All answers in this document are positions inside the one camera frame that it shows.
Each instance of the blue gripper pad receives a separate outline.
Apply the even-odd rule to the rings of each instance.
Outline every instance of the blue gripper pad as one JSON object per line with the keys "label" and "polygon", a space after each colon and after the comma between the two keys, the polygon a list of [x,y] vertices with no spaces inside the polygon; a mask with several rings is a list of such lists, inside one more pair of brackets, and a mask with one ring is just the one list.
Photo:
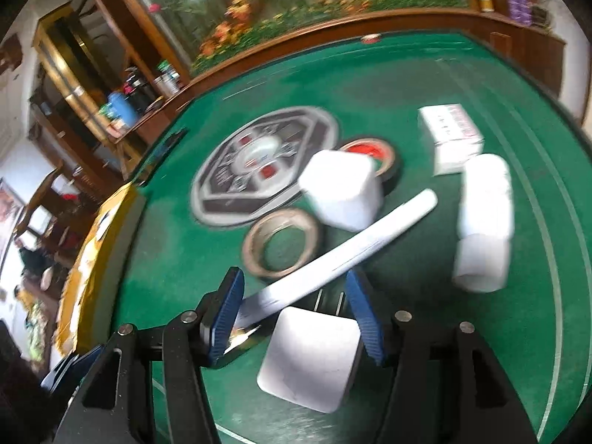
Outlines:
{"label": "blue gripper pad", "polygon": [[244,295],[245,275],[238,267],[231,267],[212,297],[200,324],[200,334],[208,348],[210,365],[214,365],[224,355]]}
{"label": "blue gripper pad", "polygon": [[366,352],[378,366],[386,363],[383,326],[372,309],[368,279],[361,269],[353,268],[345,276],[345,294],[360,328]]}

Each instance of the green felt tabletop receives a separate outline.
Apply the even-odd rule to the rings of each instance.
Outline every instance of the green felt tabletop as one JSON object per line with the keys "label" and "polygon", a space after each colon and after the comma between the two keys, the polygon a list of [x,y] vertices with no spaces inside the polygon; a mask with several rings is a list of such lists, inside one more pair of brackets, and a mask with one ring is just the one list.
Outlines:
{"label": "green felt tabletop", "polygon": [[[507,287],[495,293],[472,295],[451,283],[461,178],[432,176],[417,124],[420,107],[446,103],[462,103],[484,135],[484,152],[501,155],[510,165],[516,233]],[[329,111],[339,121],[341,138],[376,135],[398,147],[403,174],[381,215],[424,188],[437,193],[437,208],[363,267],[393,311],[406,309],[446,324],[474,323],[508,373],[541,442],[551,442],[575,412],[590,377],[592,166],[549,99],[460,34],[393,34],[370,46],[336,43],[274,62],[197,98],[170,129],[187,127],[189,134],[143,190],[148,203],[113,326],[167,323],[215,290],[229,266],[241,266],[248,226],[198,223],[189,205],[191,182],[234,130],[294,105]],[[295,205],[304,203],[299,199]],[[350,236],[328,228],[324,247]],[[278,240],[270,259],[282,254],[282,246],[289,247]],[[342,284],[338,279],[326,287],[320,311],[335,312]],[[262,287],[246,275],[246,295]],[[378,369],[364,356],[342,407],[321,414],[258,388],[267,342],[221,369],[203,372],[223,443],[371,442],[391,370]],[[158,366],[153,383],[157,425],[166,442]]]}

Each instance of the white bottle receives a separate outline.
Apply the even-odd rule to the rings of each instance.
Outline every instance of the white bottle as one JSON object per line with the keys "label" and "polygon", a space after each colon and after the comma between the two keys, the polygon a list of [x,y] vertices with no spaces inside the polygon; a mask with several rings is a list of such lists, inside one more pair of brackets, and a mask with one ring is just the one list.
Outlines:
{"label": "white bottle", "polygon": [[383,191],[368,155],[321,150],[298,183],[321,222],[351,232],[370,226],[383,203]]}
{"label": "white bottle", "polygon": [[478,155],[467,161],[462,179],[453,280],[469,292],[494,292],[505,287],[510,265],[510,169],[498,155]]}

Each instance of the bolt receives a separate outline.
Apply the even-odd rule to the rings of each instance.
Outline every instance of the bolt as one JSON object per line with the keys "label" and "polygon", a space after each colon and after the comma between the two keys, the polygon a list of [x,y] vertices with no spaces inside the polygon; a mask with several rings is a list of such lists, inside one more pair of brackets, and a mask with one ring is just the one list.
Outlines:
{"label": "bolt", "polygon": [[461,332],[465,334],[472,334],[475,331],[475,326],[470,322],[461,322],[459,327],[461,328]]}
{"label": "bolt", "polygon": [[134,326],[131,324],[122,324],[119,326],[119,329],[117,329],[117,333],[121,336],[126,336],[132,332],[134,332]]}
{"label": "bolt", "polygon": [[398,310],[395,312],[395,319],[399,322],[409,322],[411,320],[411,314],[406,310]]}
{"label": "bolt", "polygon": [[181,322],[190,324],[197,319],[197,314],[193,310],[187,310],[181,314]]}

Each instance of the white box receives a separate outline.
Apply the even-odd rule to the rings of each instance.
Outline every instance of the white box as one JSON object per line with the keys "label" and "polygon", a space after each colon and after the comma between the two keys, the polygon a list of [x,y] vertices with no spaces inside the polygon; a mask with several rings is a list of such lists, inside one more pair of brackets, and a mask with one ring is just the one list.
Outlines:
{"label": "white box", "polygon": [[483,150],[483,136],[462,105],[424,106],[418,122],[434,175],[462,172],[465,162]]}
{"label": "white box", "polygon": [[310,159],[298,184],[319,220],[359,232],[383,204],[383,190],[368,155],[321,150]]}
{"label": "white box", "polygon": [[277,319],[257,384],[272,396],[332,413],[353,383],[361,350],[355,320],[286,307]]}

